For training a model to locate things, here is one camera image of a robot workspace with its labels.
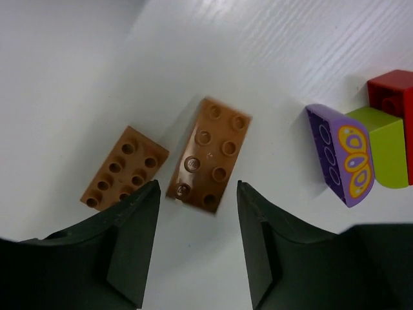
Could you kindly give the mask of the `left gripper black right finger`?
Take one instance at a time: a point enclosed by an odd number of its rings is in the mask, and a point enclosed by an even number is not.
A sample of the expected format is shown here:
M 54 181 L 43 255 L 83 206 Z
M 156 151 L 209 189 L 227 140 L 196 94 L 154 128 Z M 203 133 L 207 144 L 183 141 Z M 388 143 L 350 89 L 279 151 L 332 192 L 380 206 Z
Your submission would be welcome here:
M 254 309 L 411 309 L 412 225 L 355 225 L 335 234 L 237 184 Z

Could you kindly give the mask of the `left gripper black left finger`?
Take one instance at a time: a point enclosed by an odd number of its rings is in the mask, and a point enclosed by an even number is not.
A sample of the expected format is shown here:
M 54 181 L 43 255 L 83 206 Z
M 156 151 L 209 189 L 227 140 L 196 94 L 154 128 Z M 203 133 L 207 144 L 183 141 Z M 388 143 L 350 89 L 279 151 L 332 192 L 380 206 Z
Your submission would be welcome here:
M 1 308 L 141 309 L 160 195 L 153 180 L 42 240 L 1 240 Z

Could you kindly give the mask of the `orange lego plate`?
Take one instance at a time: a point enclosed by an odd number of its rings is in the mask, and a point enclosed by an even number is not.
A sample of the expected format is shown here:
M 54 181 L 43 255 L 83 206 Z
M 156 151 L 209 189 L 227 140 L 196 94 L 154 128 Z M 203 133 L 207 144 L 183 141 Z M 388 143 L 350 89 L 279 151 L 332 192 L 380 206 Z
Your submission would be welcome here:
M 216 213 L 252 117 L 205 97 L 166 197 Z
M 127 126 L 80 201 L 103 211 L 150 181 L 168 158 L 169 151 Z

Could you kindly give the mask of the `purple butterfly lego brick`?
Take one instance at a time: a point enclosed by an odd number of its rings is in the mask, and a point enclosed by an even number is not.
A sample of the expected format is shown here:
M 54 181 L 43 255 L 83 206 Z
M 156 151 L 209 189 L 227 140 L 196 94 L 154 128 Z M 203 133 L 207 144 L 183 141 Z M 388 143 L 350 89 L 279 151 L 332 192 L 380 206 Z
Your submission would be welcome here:
M 305 107 L 325 183 L 348 207 L 371 191 L 374 165 L 364 124 L 322 104 Z

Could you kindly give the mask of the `lime green lego brick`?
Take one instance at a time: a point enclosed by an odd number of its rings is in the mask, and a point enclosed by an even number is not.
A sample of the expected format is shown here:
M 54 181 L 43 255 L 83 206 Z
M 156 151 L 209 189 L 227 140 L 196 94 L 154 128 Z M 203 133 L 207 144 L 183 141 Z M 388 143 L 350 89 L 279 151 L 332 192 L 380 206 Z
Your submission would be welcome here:
M 358 108 L 347 116 L 362 123 L 368 132 L 378 183 L 390 189 L 408 187 L 403 120 L 372 107 Z

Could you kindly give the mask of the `red lego brick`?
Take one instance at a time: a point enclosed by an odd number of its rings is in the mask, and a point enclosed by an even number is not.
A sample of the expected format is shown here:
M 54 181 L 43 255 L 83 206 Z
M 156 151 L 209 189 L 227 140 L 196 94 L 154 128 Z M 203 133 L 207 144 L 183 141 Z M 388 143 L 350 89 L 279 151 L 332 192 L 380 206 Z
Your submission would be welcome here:
M 367 81 L 369 105 L 403 120 L 409 185 L 412 185 L 412 80 L 412 71 L 393 70 Z

